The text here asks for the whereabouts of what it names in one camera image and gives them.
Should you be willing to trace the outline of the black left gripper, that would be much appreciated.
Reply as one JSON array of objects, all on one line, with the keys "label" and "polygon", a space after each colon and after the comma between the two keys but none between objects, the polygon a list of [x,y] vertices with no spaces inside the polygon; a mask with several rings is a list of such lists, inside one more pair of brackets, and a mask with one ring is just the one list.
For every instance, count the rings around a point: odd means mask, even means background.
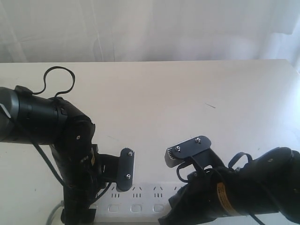
[{"label": "black left gripper", "polygon": [[65,149],[50,146],[59,169],[64,198],[64,224],[78,225],[97,200],[97,194],[115,182],[120,158],[97,153],[97,146]]}]

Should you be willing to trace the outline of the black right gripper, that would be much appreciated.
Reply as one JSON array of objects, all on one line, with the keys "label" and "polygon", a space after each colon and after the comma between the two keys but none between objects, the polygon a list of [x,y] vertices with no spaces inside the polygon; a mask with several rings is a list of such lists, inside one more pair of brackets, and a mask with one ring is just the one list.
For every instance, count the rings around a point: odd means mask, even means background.
[{"label": "black right gripper", "polygon": [[169,198],[171,210],[158,219],[161,225],[198,225],[237,215],[230,198],[233,169],[214,167],[188,175],[188,183]]}]

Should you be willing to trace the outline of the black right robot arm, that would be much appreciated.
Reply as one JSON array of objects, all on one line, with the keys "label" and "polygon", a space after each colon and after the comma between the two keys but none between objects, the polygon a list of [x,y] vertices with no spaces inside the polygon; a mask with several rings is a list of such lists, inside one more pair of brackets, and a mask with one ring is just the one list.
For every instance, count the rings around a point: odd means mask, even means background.
[{"label": "black right robot arm", "polygon": [[161,225],[198,225],[217,218],[281,213],[300,221],[300,154],[287,147],[268,151],[238,169],[233,164],[193,172],[169,199]]}]

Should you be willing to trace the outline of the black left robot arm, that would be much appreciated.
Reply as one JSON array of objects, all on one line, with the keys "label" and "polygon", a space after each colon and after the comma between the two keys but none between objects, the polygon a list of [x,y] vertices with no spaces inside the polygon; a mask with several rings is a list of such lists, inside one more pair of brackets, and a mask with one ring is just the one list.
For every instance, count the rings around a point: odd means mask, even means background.
[{"label": "black left robot arm", "polygon": [[121,178],[128,149],[118,157],[98,153],[92,143],[91,119],[61,97],[37,97],[16,86],[0,89],[0,140],[4,143],[48,145],[57,165],[54,175],[62,182],[64,224],[90,222],[90,206],[112,183],[121,191],[130,185]]}]

